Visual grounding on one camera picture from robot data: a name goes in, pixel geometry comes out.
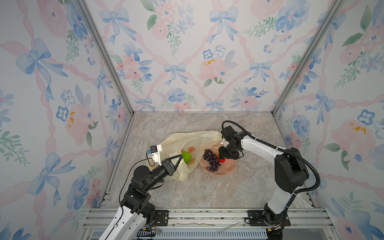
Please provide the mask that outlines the green lime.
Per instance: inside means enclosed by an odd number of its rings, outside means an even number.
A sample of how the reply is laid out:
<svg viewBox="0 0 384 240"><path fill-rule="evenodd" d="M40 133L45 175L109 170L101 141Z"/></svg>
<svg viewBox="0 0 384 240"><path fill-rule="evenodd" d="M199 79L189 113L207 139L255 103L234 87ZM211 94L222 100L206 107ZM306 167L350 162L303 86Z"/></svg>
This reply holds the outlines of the green lime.
<svg viewBox="0 0 384 240"><path fill-rule="evenodd" d="M186 163L188 165L191 162L191 160L192 160L191 153L189 153L189 152L182 152L182 156L183 156L184 163Z"/></svg>

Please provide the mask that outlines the cream plastic bag orange print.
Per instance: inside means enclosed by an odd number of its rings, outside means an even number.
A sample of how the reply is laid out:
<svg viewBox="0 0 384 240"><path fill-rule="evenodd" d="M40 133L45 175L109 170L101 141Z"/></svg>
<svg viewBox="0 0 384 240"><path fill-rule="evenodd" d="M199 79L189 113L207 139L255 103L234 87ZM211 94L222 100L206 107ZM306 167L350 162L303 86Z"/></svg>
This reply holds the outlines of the cream plastic bag orange print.
<svg viewBox="0 0 384 240"><path fill-rule="evenodd" d="M180 162L176 172L172 176L165 178L166 181L185 182L203 157L204 151L220 143L221 140L222 135L217 131L171 134L157 145L158 156L155 157L155 160L146 162L146 166L153 170L159 165L160 161L166 158L188 153L189 157Z"/></svg>

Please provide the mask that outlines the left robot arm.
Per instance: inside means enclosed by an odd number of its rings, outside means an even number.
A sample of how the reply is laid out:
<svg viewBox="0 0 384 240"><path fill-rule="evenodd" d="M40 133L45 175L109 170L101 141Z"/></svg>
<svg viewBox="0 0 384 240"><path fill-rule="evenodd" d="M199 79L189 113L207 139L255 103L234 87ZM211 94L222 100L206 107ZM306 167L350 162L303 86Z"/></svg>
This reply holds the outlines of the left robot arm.
<svg viewBox="0 0 384 240"><path fill-rule="evenodd" d="M183 161L182 155L176 155L164 159L153 170L147 166L137 167L128 190L120 201L120 207L100 239L132 240L144 227L151 227L156 207L150 203L149 191L166 177L172 176Z"/></svg>

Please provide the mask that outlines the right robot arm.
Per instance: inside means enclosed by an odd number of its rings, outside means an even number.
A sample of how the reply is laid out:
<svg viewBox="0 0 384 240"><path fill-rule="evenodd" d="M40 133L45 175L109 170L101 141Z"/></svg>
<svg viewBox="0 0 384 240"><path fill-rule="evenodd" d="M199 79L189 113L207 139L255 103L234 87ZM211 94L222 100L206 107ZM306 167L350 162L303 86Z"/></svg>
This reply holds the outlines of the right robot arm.
<svg viewBox="0 0 384 240"><path fill-rule="evenodd" d="M243 151L252 152L274 166L277 188L265 204L262 216L249 220L248 224L262 221L273 229L283 229L288 209L299 193L314 191L320 187L321 177L316 168L305 160L296 148L285 149L255 137L233 121L224 121L221 130L223 146L219 157L238 160Z"/></svg>

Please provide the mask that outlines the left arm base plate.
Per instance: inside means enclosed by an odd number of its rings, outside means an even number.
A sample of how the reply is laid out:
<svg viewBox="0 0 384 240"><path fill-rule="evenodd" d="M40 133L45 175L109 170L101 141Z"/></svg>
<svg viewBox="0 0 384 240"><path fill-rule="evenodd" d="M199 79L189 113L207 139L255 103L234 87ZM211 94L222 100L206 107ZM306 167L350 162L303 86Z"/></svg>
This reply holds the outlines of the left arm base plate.
<svg viewBox="0 0 384 240"><path fill-rule="evenodd" d="M166 227L169 222L169 210L150 210L147 217L147 226Z"/></svg>

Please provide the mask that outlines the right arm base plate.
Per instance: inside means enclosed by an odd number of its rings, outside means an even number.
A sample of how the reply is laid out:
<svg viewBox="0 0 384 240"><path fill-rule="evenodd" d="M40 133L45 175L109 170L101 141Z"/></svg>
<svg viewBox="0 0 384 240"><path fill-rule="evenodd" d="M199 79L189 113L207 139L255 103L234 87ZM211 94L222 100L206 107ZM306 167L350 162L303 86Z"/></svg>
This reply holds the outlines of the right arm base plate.
<svg viewBox="0 0 384 240"><path fill-rule="evenodd" d="M244 222L252 227L277 228L290 226L291 222L287 212L276 215L273 212L265 210L249 210Z"/></svg>

